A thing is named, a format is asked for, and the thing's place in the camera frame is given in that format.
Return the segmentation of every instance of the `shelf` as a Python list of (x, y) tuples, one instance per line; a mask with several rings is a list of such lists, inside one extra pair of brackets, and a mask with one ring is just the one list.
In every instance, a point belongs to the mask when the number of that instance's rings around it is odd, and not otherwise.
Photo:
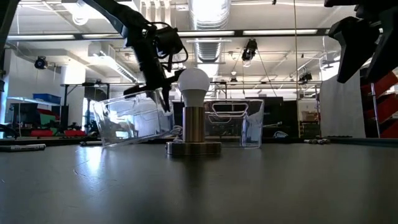
[(16, 100), (16, 101), (22, 101), (22, 102), (28, 102), (28, 103), (37, 103), (40, 105), (47, 105), (47, 106), (60, 106), (59, 104), (56, 103), (50, 103), (46, 101), (41, 101), (41, 100), (34, 100), (26, 97), (21, 97), (21, 96), (10, 96), (7, 97), (8, 100)]

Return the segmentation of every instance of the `table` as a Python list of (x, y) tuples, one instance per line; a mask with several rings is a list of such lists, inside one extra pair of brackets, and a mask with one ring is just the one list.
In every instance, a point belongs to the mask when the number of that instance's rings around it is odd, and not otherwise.
[(398, 223), (398, 150), (164, 145), (0, 154), (0, 223)]

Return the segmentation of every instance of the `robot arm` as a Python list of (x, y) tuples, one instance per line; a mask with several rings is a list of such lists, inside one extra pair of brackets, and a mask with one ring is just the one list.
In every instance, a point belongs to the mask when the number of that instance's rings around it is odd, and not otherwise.
[[(325, 0), (326, 7), (349, 5), (356, 5), (356, 17), (337, 22), (328, 34), (341, 45), (337, 80), (347, 82), (372, 57), (366, 78), (370, 82), (377, 82), (398, 67), (395, 53), (398, 50), (398, 2)], [(380, 39), (379, 28), (383, 29)]]
[[(164, 69), (171, 72), (173, 55), (184, 49), (187, 58), (187, 50), (183, 46), (177, 29), (171, 28), (162, 22), (149, 22), (139, 12), (128, 6), (117, 3), (114, 0), (83, 0), (86, 4), (96, 9), (112, 26), (125, 38), (125, 47), (132, 47), (135, 52), (140, 70), (144, 74), (145, 86), (134, 86), (124, 92), (124, 95), (147, 90), (162, 88), (162, 98), (157, 101), (162, 103), (164, 110), (169, 111), (169, 91), (171, 83), (178, 80), (180, 72), (175, 76), (166, 78)], [(166, 27), (157, 29), (155, 24), (163, 24)], [(169, 57), (168, 62), (160, 62), (159, 58)]]

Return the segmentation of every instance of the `white light bulb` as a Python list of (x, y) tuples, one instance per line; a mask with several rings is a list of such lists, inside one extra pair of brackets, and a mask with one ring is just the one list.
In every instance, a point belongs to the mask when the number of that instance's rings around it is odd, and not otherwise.
[(185, 106), (203, 107), (209, 87), (209, 77), (199, 68), (188, 68), (178, 78), (178, 88), (184, 97)]

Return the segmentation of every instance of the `transparent container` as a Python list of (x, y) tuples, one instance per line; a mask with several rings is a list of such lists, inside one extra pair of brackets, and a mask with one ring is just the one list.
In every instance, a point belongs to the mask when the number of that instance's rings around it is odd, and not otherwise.
[(170, 111), (166, 112), (160, 99), (160, 91), (156, 90), (96, 103), (95, 119), (103, 145), (138, 143), (170, 134), (173, 104), (170, 102)]
[(262, 100), (206, 101), (205, 113), (207, 141), (221, 141), (223, 147), (261, 146)]

